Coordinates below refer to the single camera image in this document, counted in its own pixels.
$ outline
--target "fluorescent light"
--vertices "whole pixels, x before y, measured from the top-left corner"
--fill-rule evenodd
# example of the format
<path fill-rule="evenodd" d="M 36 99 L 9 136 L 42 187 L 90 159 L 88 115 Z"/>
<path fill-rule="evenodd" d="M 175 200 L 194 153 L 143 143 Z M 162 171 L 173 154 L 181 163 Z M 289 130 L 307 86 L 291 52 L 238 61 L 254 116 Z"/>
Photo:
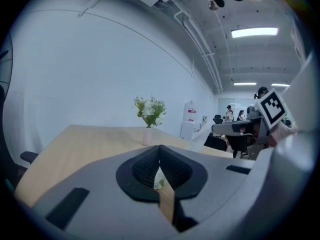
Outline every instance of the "fluorescent light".
<path fill-rule="evenodd" d="M 244 29 L 231 31 L 233 38 L 261 36 L 261 35 L 275 36 L 277 33 L 278 33 L 277 27 L 253 27 L 253 28 L 244 28 Z"/>
<path fill-rule="evenodd" d="M 290 84 L 286 84 L 286 83 L 273 83 L 273 84 L 271 84 L 271 86 L 288 87 L 288 86 L 290 86 Z"/>
<path fill-rule="evenodd" d="M 256 82 L 235 82 L 234 86 L 255 86 Z"/>

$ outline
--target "pink vase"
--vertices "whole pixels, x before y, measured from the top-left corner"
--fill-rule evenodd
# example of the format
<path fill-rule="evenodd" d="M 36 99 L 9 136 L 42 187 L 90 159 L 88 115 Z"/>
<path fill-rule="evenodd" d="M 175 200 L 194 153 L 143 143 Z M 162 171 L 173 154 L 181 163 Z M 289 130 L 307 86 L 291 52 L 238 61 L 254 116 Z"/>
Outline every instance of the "pink vase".
<path fill-rule="evenodd" d="M 142 138 L 142 144 L 145 146 L 151 145 L 152 142 L 152 130 L 151 128 L 144 128 L 143 130 L 143 138 Z"/>

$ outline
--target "wooden table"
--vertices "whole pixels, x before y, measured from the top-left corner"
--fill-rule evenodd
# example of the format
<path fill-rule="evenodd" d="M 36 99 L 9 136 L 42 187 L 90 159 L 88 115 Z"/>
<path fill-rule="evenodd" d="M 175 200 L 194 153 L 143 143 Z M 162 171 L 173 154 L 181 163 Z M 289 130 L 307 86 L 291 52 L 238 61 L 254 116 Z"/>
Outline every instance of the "wooden table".
<path fill-rule="evenodd" d="M 143 131 L 144 127 L 70 125 L 31 164 L 14 192 L 15 197 L 33 207 L 46 191 L 85 165 L 145 147 L 142 144 Z M 171 145 L 183 149 L 188 141 L 152 128 L 151 145 Z M 206 146 L 203 146 L 202 153 L 232 158 L 231 153 Z M 170 186 L 163 189 L 164 195 L 160 196 L 160 200 L 164 204 L 173 190 Z M 172 207 L 162 212 L 171 214 Z"/>

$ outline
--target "ceiling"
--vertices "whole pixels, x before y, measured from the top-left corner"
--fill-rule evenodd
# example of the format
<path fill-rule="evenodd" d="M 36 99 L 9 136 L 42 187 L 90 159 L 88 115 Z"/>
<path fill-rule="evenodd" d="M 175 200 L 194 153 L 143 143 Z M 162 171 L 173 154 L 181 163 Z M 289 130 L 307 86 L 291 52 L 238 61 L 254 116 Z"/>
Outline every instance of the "ceiling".
<path fill-rule="evenodd" d="M 300 70 L 301 63 L 290 36 L 293 12 L 282 0 L 224 0 L 225 6 L 216 13 L 226 39 L 214 11 L 208 7 L 208 0 L 179 1 L 189 8 L 213 46 L 223 91 L 290 84 Z M 232 30 L 248 27 L 277 27 L 278 34 L 232 38 Z M 257 82 L 257 86 L 233 86 L 234 82 Z"/>

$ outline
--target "person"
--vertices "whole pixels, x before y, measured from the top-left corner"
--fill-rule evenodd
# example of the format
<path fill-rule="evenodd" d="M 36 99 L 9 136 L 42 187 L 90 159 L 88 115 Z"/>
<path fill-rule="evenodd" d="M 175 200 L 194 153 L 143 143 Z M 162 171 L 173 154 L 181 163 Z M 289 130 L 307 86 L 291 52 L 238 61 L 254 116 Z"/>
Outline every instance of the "person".
<path fill-rule="evenodd" d="M 257 91 L 257 94 L 255 93 L 254 94 L 254 99 L 261 99 L 263 96 L 265 96 L 267 93 L 268 93 L 269 91 L 268 91 L 268 89 L 267 89 L 267 87 L 264 87 L 264 86 L 262 86 L 262 87 L 260 87 L 259 88 L 259 90 Z"/>
<path fill-rule="evenodd" d="M 225 119 L 225 123 L 230 123 L 234 120 L 234 112 L 231 109 L 231 105 L 228 105 L 226 108 L 228 109 L 228 111 L 223 118 Z"/>
<path fill-rule="evenodd" d="M 244 115 L 244 111 L 240 110 L 239 115 L 236 119 L 237 121 L 246 120 L 246 116 Z"/>

